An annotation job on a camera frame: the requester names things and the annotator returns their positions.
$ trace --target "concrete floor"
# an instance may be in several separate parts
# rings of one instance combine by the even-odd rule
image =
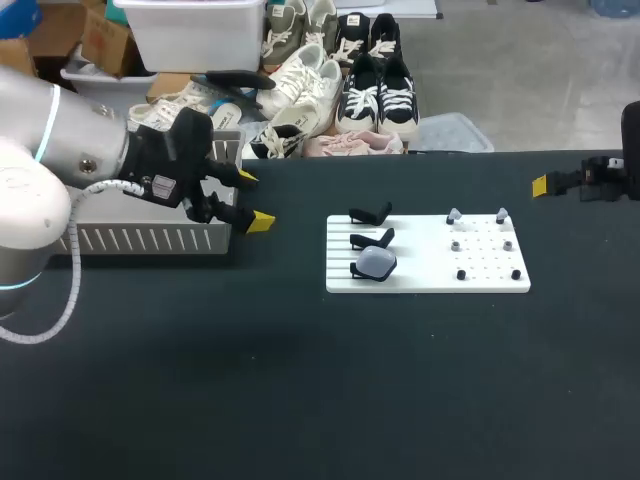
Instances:
[[[587,0],[440,0],[444,20],[400,20],[423,117],[461,112],[496,151],[620,148],[640,100],[640,19]]]

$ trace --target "pink sneaker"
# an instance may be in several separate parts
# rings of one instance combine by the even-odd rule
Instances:
[[[335,137],[320,136],[307,140],[305,157],[346,157],[353,155],[400,155],[404,145],[397,133],[350,132]]]

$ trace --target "white plastic bin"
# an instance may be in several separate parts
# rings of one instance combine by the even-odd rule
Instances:
[[[110,75],[84,75],[78,73],[81,63],[69,62],[60,70],[60,76],[69,80],[83,97],[113,108],[127,118],[129,107],[147,103],[147,92],[157,75],[150,77],[123,77],[117,79]]]
[[[152,72],[251,70],[260,65],[264,0],[114,0]]]
[[[334,0],[337,8],[378,7],[386,0]]]

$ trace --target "black table surface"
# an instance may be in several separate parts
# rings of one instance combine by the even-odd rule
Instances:
[[[585,156],[253,164],[242,202],[278,219],[230,265],[90,268],[59,336],[0,344],[0,478],[637,479],[640,204],[531,198]],[[387,200],[507,208],[531,291],[327,293],[326,217]],[[69,281],[8,325],[46,329]]]

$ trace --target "hole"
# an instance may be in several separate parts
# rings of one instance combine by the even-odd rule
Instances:
[[[193,244],[196,246],[196,250],[198,249],[198,241],[196,240],[196,232],[191,229],[191,239],[193,240]]]
[[[133,245],[131,245],[131,240],[129,239],[129,234],[127,233],[127,231],[124,228],[122,229],[122,235],[124,235],[124,239],[127,241],[127,245],[129,245],[129,250],[131,250],[133,252]]]
[[[120,245],[118,245],[118,240],[116,240],[116,236],[113,233],[112,229],[109,229],[109,235],[111,236],[111,240],[113,241],[113,244],[116,246],[116,250],[120,251]]]
[[[167,232],[166,228],[163,228],[162,231],[164,232],[164,238],[167,241],[167,245],[169,245],[169,250],[173,250],[173,248],[171,248],[171,240],[169,240],[169,232]]]
[[[102,249],[106,250],[107,246],[104,243],[104,240],[102,239],[102,234],[100,233],[100,230],[98,230],[97,228],[94,228],[95,232],[96,232],[96,237],[98,237],[98,240],[100,241],[100,245],[102,245]]]
[[[144,244],[144,240],[142,239],[142,233],[140,233],[139,228],[136,228],[136,233],[138,234],[138,240],[140,240],[140,245],[142,245],[142,249],[146,252],[147,246]]]
[[[182,245],[182,250],[184,250],[184,240],[182,239],[182,232],[180,230],[177,230],[178,232],[178,240],[180,240],[180,245]]]
[[[153,240],[153,244],[156,246],[156,250],[160,250],[160,247],[158,246],[158,240],[156,239],[156,232],[153,231],[153,228],[150,228],[149,233],[151,234],[151,240]]]
[[[93,250],[93,245],[91,244],[91,240],[89,240],[89,235],[87,235],[87,231],[84,228],[82,229],[82,235],[84,236],[84,240],[87,242],[87,245],[89,245],[89,250]]]
[[[211,240],[209,240],[209,232],[207,232],[206,230],[204,231],[204,239],[207,241],[207,247],[209,247],[209,250],[211,250]]]

